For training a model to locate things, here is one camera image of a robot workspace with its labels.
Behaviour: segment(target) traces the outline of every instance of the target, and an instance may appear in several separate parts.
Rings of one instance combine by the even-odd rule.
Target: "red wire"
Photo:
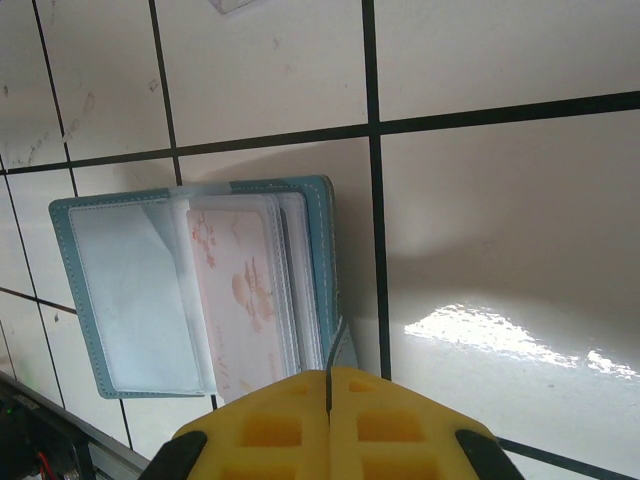
[[[49,460],[47,460],[47,456],[42,452],[38,452],[38,458],[40,458],[42,465],[44,465],[44,469],[47,471],[47,476],[51,480],[56,480],[56,476],[53,474],[53,470],[51,470],[51,465],[49,465]]]

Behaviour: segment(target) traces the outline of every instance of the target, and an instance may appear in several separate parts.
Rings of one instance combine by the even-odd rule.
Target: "white tile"
[[[4,179],[0,180],[0,287],[33,295],[27,262]]]
[[[358,0],[156,3],[179,145],[366,121]]]
[[[0,293],[0,320],[18,381],[62,406],[37,304]]]
[[[383,119],[640,88],[636,0],[377,0]]]
[[[71,158],[168,147],[148,3],[37,4]]]
[[[73,175],[79,196],[176,186],[170,158],[74,168]]]
[[[180,159],[185,184],[327,175],[336,195],[340,306],[360,366],[380,371],[371,176],[366,139],[216,153]]]
[[[591,478],[515,453],[507,452],[507,455],[527,480],[587,480]]]
[[[41,309],[66,409],[128,445],[120,402],[98,393],[78,317],[51,307]]]
[[[7,169],[64,162],[31,2],[0,4],[0,156]]]
[[[0,318],[0,372],[15,378],[16,374],[13,371],[13,365],[11,364],[11,355],[9,354],[9,347],[5,341],[4,327],[2,326],[2,319]]]
[[[640,113],[383,138],[396,382],[638,476]]]
[[[13,195],[27,258],[39,298],[73,307],[49,204],[57,198],[73,197],[68,170],[11,175]]]
[[[153,458],[184,424],[213,410],[211,397],[124,400],[133,449]]]

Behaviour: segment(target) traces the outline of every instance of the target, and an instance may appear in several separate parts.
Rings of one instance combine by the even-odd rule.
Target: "wallet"
[[[230,402],[303,370],[356,366],[333,209],[323,176],[53,201],[99,393]]]

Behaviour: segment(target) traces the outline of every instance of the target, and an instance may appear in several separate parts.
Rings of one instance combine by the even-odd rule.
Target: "pink patterned card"
[[[189,210],[187,223],[218,393],[225,403],[284,378],[262,218]]]

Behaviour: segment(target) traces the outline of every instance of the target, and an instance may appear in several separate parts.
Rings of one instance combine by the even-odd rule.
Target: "black grout line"
[[[176,132],[173,126],[173,113],[171,111],[171,99],[169,98],[169,84],[167,82],[167,70],[164,66],[164,55],[162,53],[162,41],[160,40],[160,25],[158,23],[158,12],[155,0],[149,0],[149,12],[151,14],[151,26],[153,27],[153,40],[156,46],[156,56],[158,57],[158,70],[160,72],[160,84],[162,86],[162,98],[164,99],[164,110],[167,115],[167,128],[169,129],[169,145],[172,150],[173,170],[176,176],[176,185],[182,185],[182,172],[180,171],[180,160],[176,153]]]
[[[367,87],[369,160],[371,162],[371,197],[373,205],[373,240],[376,263],[378,301],[378,338],[380,375],[391,380],[391,340],[389,335],[389,290],[387,277],[387,245],[384,223],[384,186],[382,145],[380,140],[380,97],[378,95],[378,55],[376,53],[376,21],[374,0],[362,0],[364,63]]]
[[[16,368],[13,366],[13,359],[11,358],[11,350],[9,350],[9,342],[7,342],[7,336],[4,334],[4,327],[2,326],[1,318],[0,318],[0,332],[2,333],[2,339],[4,340],[4,344],[7,347],[7,355],[9,356],[9,363],[11,364],[11,371],[13,372],[13,378],[16,378]]]
[[[124,421],[124,429],[127,432],[127,442],[129,442],[129,448],[133,450],[133,442],[131,441],[131,432],[129,431],[129,422],[127,421],[127,413],[124,410],[124,402],[122,399],[118,399],[120,401],[120,411],[122,412],[122,420]]]
[[[4,168],[4,162],[0,155],[0,167]],[[13,201],[13,194],[11,193],[11,187],[9,186],[9,178],[4,177],[5,184],[7,185],[7,194],[9,195],[9,203],[11,204],[11,210],[13,211],[13,218],[16,221],[16,228],[18,230],[18,237],[20,238],[20,245],[22,246],[22,253],[24,255],[24,261],[27,265],[27,272],[29,272],[29,280],[31,281],[31,288],[33,289],[34,300],[36,300],[36,307],[38,307],[38,313],[40,314],[40,323],[42,324],[42,330],[44,332],[44,339],[47,342],[47,350],[49,350],[49,357],[51,358],[51,365],[53,366],[53,374],[56,377],[56,384],[58,385],[58,391],[60,392],[60,400],[62,401],[62,407],[65,407],[64,397],[62,395],[62,389],[60,388],[60,380],[58,380],[58,371],[56,369],[56,363],[53,361],[53,353],[51,352],[51,344],[49,343],[49,335],[47,329],[44,326],[44,318],[42,318],[42,310],[38,303],[38,292],[36,291],[36,284],[33,281],[33,274],[31,273],[31,266],[29,265],[29,257],[27,256],[27,249],[24,245],[24,237],[22,236],[22,229],[20,228],[20,222],[18,221],[18,212],[16,211],[16,205]]]
[[[572,98],[553,102],[531,103],[470,112],[390,120],[380,124],[380,134],[394,135],[399,133],[624,112],[638,109],[640,109],[640,91],[614,93],[595,97]]]
[[[42,54],[44,55],[44,63],[47,67],[47,75],[49,76],[49,86],[51,87],[51,95],[53,96],[53,104],[56,109],[56,115],[58,116],[58,126],[60,128],[60,137],[62,138],[62,147],[64,148],[64,155],[67,159],[67,165],[69,167],[69,177],[71,178],[71,186],[73,187],[73,195],[78,196],[78,188],[76,187],[76,178],[73,174],[73,168],[71,167],[71,156],[69,155],[69,146],[64,141],[64,122],[62,121],[62,112],[60,111],[60,103],[58,102],[58,94],[56,93],[56,86],[53,82],[53,71],[51,70],[51,62],[49,61],[49,52],[47,51],[47,44],[44,39],[44,30],[42,29],[42,22],[40,21],[40,13],[38,12],[38,5],[36,0],[32,0],[33,13],[36,17],[36,23],[38,25],[38,33],[40,34],[40,44],[42,45]]]
[[[164,148],[144,152],[125,153],[121,155],[87,158],[83,160],[71,160],[71,165],[73,168],[94,167],[115,163],[173,158],[174,156],[186,157],[206,153],[231,152],[249,150],[253,148],[344,140],[349,138],[368,137],[377,133],[381,136],[395,135],[401,133],[464,128],[479,125],[496,125],[502,123],[548,120],[553,118],[595,115],[601,113],[625,112],[629,110],[640,110],[639,91],[572,98],[569,100],[532,103],[511,107],[490,108],[460,113],[447,113],[443,115],[405,118],[400,120],[387,120],[379,122],[378,124],[364,123],[346,125],[342,127],[282,133],[277,135],[266,135],[262,137],[224,140],[221,142],[176,147],[175,149]],[[62,170],[68,167],[69,166],[66,162],[49,163],[30,167],[11,168],[6,171],[2,170],[0,171],[0,175],[45,172],[51,170]]]
[[[596,467],[595,465],[580,462],[579,460],[574,460],[572,458],[563,457],[562,455],[556,455],[555,453],[523,445],[522,443],[514,442],[512,440],[498,438],[498,443],[508,452],[532,458],[539,462],[547,463],[587,477],[597,478],[599,480],[638,480],[634,477],[612,472],[611,470]]]
[[[14,297],[24,298],[25,300],[31,300],[32,302],[37,302],[41,305],[46,305],[47,307],[55,308],[57,310],[62,310],[63,312],[72,313],[77,315],[77,312],[74,308],[65,307],[63,305],[59,305],[54,302],[50,302],[48,300],[43,300],[41,298],[36,298],[33,295],[27,295],[26,293],[17,292],[15,290],[10,290],[8,288],[0,287],[0,292],[7,293],[9,295],[13,295]]]

